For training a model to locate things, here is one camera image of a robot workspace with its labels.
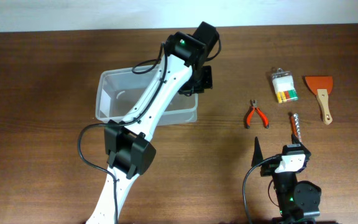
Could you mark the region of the clear plastic container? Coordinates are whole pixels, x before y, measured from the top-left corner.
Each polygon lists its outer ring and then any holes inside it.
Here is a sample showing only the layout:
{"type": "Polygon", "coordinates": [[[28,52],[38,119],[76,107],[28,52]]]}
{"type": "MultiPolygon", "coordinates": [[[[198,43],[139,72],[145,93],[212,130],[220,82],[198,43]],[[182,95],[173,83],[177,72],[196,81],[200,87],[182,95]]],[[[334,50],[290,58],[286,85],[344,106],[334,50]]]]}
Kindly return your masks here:
{"type": "MultiPolygon", "coordinates": [[[[107,123],[119,122],[138,102],[158,68],[137,75],[131,68],[108,70],[101,74],[96,94],[96,119],[107,123]]],[[[175,95],[163,112],[158,125],[194,123],[197,115],[198,95],[175,95]]]]}

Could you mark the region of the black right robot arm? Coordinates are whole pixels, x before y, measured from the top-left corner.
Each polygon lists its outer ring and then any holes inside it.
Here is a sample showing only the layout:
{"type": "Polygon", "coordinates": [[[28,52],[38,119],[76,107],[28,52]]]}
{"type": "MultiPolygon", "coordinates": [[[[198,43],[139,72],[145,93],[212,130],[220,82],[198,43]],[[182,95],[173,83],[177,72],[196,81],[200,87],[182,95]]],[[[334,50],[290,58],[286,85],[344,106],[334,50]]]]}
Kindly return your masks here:
{"type": "Polygon", "coordinates": [[[280,216],[272,223],[314,223],[320,215],[321,188],[310,181],[299,181],[296,175],[306,169],[310,151],[292,134],[292,143],[282,152],[263,158],[259,140],[254,139],[252,168],[260,168],[262,177],[271,177],[280,216]]]}

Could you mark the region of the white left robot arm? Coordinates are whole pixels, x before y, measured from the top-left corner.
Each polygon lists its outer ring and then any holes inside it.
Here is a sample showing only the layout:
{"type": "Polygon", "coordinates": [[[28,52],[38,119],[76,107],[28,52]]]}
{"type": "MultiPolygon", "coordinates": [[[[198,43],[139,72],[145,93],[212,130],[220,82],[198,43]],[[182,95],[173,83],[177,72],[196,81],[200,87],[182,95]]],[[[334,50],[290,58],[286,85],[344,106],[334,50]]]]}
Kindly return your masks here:
{"type": "Polygon", "coordinates": [[[113,120],[83,128],[104,129],[107,168],[85,160],[85,164],[106,173],[99,200],[87,223],[117,223],[127,195],[136,181],[150,167],[156,150],[151,144],[157,124],[176,94],[191,96],[213,87],[211,51],[221,45],[217,29],[202,22],[193,34],[177,32],[160,46],[153,60],[157,68],[152,81],[137,103],[120,122],[113,120]]]}

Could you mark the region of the red scraper with wooden handle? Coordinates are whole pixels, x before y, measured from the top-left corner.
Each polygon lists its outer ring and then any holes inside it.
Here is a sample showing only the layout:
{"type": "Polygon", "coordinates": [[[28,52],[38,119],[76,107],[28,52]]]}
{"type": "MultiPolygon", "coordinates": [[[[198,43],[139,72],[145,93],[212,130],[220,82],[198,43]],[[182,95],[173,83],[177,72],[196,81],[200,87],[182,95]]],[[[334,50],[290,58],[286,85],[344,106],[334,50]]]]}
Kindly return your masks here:
{"type": "Polygon", "coordinates": [[[333,77],[306,76],[305,81],[310,91],[316,96],[322,112],[323,123],[331,124],[333,119],[329,110],[329,94],[333,89],[333,77]]]}

